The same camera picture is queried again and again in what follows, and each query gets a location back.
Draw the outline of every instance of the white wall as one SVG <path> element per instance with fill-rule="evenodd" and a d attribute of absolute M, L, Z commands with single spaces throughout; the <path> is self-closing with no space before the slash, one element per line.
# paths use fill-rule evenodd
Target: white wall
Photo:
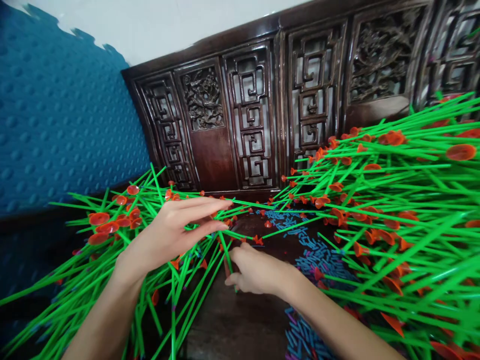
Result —
<path fill-rule="evenodd" d="M 131 65 L 185 49 L 196 41 L 306 0 L 4 0 L 30 3 L 112 45 Z"/>

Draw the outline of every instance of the forearm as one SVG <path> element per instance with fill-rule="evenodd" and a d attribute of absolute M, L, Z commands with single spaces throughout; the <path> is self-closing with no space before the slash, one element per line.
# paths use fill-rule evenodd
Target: forearm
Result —
<path fill-rule="evenodd" d="M 62 359 L 120 359 L 143 280 L 127 279 L 115 269 Z"/>
<path fill-rule="evenodd" d="M 315 332 L 342 359 L 403 359 L 373 331 L 316 288 L 299 271 L 289 274 L 280 295 L 304 316 Z"/>

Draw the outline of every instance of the hand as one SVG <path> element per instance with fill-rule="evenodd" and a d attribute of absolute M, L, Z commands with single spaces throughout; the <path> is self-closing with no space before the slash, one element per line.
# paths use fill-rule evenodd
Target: hand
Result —
<path fill-rule="evenodd" d="M 232 202 L 211 197 L 196 197 L 181 201 L 167 201 L 158 215 L 118 257 L 116 270 L 121 277 L 137 281 L 191 249 L 201 238 L 216 231 L 228 229 L 211 214 L 226 210 Z M 200 224 L 191 231 L 189 223 Z"/>
<path fill-rule="evenodd" d="M 298 272 L 294 266 L 255 250 L 247 242 L 228 254 L 240 272 L 231 274 L 225 285 L 235 285 L 243 292 L 272 294 L 283 299 L 288 281 Z"/>

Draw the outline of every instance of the left hand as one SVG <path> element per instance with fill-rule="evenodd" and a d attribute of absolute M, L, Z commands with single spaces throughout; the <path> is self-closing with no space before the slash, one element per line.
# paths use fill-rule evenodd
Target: left hand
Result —
<path fill-rule="evenodd" d="M 230 205 L 230 200 L 211 197 L 165 202 L 150 225 L 118 256 L 115 269 L 123 279 L 142 279 L 148 272 L 191 249 L 204 236 L 228 229 L 210 215 Z M 185 231 L 184 227 L 190 223 L 200 227 Z"/>

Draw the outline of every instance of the lattice panel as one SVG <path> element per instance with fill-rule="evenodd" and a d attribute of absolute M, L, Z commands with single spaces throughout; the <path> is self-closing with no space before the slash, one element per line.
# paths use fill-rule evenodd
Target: lattice panel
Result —
<path fill-rule="evenodd" d="M 181 190 L 197 190 L 197 177 L 188 149 L 188 138 L 181 115 L 173 76 L 169 73 L 155 75 L 139 82 L 148 115 L 156 129 L 156 141 L 169 180 Z"/>
<path fill-rule="evenodd" d="M 242 189 L 276 186 L 271 56 L 266 41 L 223 57 Z"/>
<path fill-rule="evenodd" d="M 425 6 L 416 6 L 370 19 L 355 19 L 356 39 L 350 57 L 349 102 L 365 102 L 407 91 L 415 69 L 416 41 Z"/>
<path fill-rule="evenodd" d="M 471 35 L 478 27 L 477 1 L 436 3 L 414 99 L 416 108 L 437 103 L 437 91 L 444 96 L 480 91 L 480 32 Z M 473 116 L 479 119 L 478 113 Z"/>
<path fill-rule="evenodd" d="M 346 21 L 288 35 L 290 163 L 314 155 L 339 128 Z"/>

